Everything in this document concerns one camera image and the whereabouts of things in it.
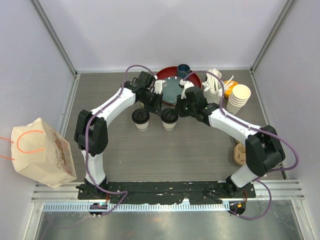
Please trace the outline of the orange round container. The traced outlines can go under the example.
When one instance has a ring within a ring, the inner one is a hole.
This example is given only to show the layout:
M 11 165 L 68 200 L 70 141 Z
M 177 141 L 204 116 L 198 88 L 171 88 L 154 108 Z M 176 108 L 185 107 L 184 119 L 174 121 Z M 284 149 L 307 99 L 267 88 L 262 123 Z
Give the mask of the orange round container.
M 223 85 L 225 86 L 224 88 L 224 97 L 228 98 L 232 92 L 233 87 L 238 85 L 236 81 L 233 80 L 226 80 L 223 82 Z

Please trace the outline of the white paper cup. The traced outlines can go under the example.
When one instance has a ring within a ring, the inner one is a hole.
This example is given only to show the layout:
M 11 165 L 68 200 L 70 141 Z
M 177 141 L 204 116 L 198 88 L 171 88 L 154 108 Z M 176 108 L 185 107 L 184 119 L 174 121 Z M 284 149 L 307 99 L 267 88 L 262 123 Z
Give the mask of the white paper cup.
M 147 121 L 145 123 L 135 123 L 135 126 L 139 131 L 144 132 L 149 127 L 149 121 Z
M 167 123 L 167 122 L 162 122 L 162 125 L 163 125 L 163 128 L 166 130 L 166 131 L 172 131 L 175 126 L 176 126 L 176 122 L 173 122 L 173 123 Z

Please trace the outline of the stack of white paper cups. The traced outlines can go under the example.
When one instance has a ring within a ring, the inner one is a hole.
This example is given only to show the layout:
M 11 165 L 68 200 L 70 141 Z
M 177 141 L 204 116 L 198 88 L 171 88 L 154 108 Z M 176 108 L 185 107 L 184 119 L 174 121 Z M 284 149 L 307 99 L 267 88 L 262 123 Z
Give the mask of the stack of white paper cups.
M 235 115 L 247 103 L 251 97 L 251 90 L 244 84 L 235 85 L 228 97 L 226 110 Z

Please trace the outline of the blue ceramic plate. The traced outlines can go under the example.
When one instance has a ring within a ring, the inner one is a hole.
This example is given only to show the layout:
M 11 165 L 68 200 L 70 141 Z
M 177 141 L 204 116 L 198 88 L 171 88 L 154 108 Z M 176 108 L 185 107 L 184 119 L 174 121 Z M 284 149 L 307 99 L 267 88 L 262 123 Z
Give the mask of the blue ceramic plate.
M 182 78 L 178 76 L 170 76 L 164 80 L 166 81 L 166 86 L 162 90 L 162 101 L 168 105 L 176 105 L 177 96 L 181 95 L 183 92 L 183 88 L 179 85 Z

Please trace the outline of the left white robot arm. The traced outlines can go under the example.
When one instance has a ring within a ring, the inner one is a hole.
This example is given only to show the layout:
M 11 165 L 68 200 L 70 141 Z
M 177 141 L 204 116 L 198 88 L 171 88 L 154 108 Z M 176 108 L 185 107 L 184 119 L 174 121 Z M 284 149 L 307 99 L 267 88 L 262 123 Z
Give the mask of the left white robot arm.
M 100 200 L 112 191 L 108 190 L 108 181 L 103 167 L 103 152 L 109 137 L 108 126 L 128 107 L 137 102 L 142 108 L 134 110 L 132 121 L 139 131 L 147 130 L 150 113 L 161 113 L 165 80 L 142 71 L 132 81 L 124 82 L 113 97 L 99 107 L 82 110 L 77 118 L 74 140 L 81 150 L 85 163 L 84 183 L 77 187 L 78 199 Z

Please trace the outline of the dark blue ceramic mug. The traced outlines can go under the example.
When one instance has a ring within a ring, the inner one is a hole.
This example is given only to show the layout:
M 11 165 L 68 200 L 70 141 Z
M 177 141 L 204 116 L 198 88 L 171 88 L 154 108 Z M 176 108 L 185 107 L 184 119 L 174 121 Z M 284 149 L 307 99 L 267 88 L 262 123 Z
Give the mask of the dark blue ceramic mug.
M 182 79 L 184 79 L 190 72 L 190 66 L 187 64 L 180 64 L 176 68 L 176 76 Z

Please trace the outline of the small paper cup with stirrers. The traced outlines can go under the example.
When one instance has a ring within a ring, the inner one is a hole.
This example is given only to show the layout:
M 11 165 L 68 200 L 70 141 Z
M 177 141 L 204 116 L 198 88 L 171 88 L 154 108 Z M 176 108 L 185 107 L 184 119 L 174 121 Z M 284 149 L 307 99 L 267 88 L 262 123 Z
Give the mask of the small paper cup with stirrers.
M 210 73 L 212 73 L 212 74 L 214 74 L 216 77 L 218 77 L 219 79 L 221 79 L 221 77 L 222 77 L 222 74 L 221 74 L 221 72 L 220 71 L 218 71 L 217 69 L 210 69 L 210 70 L 208 70 L 208 72 L 210 72 Z M 207 73 L 206 74 L 206 81 L 208 82 L 209 80 L 213 80 L 213 81 L 215 81 L 215 80 L 217 80 L 217 78 L 216 77 L 214 77 L 214 76 L 212 76 L 211 74 L 209 74 L 209 73 Z

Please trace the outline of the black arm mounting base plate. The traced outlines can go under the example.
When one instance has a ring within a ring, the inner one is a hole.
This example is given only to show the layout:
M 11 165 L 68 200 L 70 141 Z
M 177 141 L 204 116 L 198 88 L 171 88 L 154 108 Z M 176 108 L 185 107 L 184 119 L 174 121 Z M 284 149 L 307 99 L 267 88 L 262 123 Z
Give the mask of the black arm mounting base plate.
M 112 204 L 133 205 L 173 205 L 181 204 L 188 199 L 192 205 L 220 203 L 222 199 L 253 199 L 256 197 L 254 185 L 248 183 L 243 188 L 232 188 L 230 184 L 219 181 L 143 181 L 143 182 L 108 182 L 101 186 L 115 193 L 110 194 L 97 189 L 93 184 L 85 182 L 78 189 L 79 200 L 109 200 Z

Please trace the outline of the cardboard cup carrier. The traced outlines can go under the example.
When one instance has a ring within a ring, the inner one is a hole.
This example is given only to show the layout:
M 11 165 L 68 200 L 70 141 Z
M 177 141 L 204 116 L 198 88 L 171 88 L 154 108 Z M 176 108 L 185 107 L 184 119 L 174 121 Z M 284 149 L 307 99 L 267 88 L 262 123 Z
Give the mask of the cardboard cup carrier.
M 246 147 L 240 141 L 236 141 L 236 146 L 233 149 L 233 159 L 236 164 L 243 166 L 246 164 Z

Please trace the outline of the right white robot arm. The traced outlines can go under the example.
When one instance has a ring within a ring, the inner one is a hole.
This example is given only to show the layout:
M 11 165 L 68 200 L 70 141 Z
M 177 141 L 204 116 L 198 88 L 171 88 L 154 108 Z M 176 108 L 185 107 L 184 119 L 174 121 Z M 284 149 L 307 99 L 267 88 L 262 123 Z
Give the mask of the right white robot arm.
M 245 146 L 245 164 L 226 179 L 224 193 L 230 197 L 238 197 L 249 183 L 263 177 L 286 158 L 272 126 L 250 125 L 220 105 L 208 103 L 199 87 L 190 87 L 178 95 L 174 111 L 181 118 L 193 117 L 219 129 Z

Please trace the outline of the brown paper takeout bag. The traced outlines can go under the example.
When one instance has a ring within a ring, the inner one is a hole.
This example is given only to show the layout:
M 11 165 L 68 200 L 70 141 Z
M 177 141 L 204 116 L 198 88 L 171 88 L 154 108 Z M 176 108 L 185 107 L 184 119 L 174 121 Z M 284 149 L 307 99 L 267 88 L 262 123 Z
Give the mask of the brown paper takeout bag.
M 70 143 L 43 119 L 11 132 L 15 171 L 51 188 L 77 179 Z

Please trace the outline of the white stirrer holder cup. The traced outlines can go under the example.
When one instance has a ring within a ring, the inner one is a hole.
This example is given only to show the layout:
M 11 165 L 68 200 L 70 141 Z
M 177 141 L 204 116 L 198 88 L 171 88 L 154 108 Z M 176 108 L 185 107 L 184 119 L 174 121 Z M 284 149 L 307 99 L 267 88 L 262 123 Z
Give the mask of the white stirrer holder cup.
M 215 103 L 220 104 L 222 98 L 222 85 L 216 81 L 216 83 L 211 84 L 207 79 L 203 82 L 203 94 L 209 104 Z

